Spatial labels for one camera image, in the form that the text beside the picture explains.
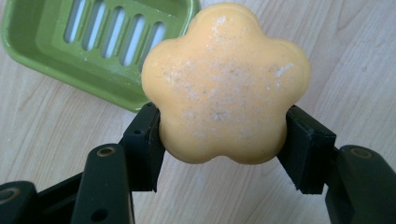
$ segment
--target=green soap dish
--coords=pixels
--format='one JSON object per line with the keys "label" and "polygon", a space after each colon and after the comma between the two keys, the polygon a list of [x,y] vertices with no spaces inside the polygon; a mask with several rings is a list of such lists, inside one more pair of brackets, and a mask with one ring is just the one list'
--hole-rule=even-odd
{"label": "green soap dish", "polygon": [[149,100],[141,67],[163,39],[184,35],[198,0],[8,0],[2,39],[17,62],[112,104]]}

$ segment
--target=yellow soap bar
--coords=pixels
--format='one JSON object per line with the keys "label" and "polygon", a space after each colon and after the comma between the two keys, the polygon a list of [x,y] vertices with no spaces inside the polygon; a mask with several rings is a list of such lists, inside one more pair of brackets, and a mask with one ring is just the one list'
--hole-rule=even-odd
{"label": "yellow soap bar", "polygon": [[246,7],[221,3],[148,54],[142,85],[161,111],[161,141],[174,157],[255,164],[282,148],[286,113],[303,96],[310,73],[298,46],[266,36]]}

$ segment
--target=wooden table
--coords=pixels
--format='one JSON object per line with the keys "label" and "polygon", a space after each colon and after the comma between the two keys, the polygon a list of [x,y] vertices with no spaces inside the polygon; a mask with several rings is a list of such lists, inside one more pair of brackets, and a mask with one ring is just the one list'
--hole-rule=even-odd
{"label": "wooden table", "polygon": [[[298,106],[337,133],[336,146],[372,148],[396,170],[396,2],[234,2],[269,36],[304,49],[313,76]],[[42,190],[77,174],[91,149],[118,142],[134,118],[15,63],[2,47],[0,64],[0,184],[29,180]],[[166,153],[158,188],[134,193],[137,223],[330,222],[324,195],[296,191],[277,159],[190,165]]]}

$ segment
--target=wood grain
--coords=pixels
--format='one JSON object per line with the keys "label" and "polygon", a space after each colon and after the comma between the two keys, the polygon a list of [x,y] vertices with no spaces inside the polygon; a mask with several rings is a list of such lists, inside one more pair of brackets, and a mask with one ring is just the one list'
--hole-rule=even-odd
{"label": "wood grain", "polygon": [[[396,2],[231,2],[305,50],[313,76],[298,105],[337,133],[336,145],[370,147],[396,170]],[[2,47],[0,64],[0,184],[30,180],[42,190],[79,173],[88,152],[118,142],[134,118],[15,63]],[[134,192],[134,209],[137,223],[330,223],[324,195],[296,191],[277,159],[190,165],[166,154],[158,192]]]}

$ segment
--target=orange soap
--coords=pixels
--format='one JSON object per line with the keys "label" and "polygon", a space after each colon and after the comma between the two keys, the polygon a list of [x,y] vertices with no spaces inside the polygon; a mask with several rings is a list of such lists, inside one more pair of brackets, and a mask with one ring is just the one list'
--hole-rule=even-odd
{"label": "orange soap", "polygon": [[310,73],[298,46],[266,36],[249,9],[221,3],[148,54],[142,85],[161,111],[160,137],[174,157],[256,164],[282,148],[286,113]]}

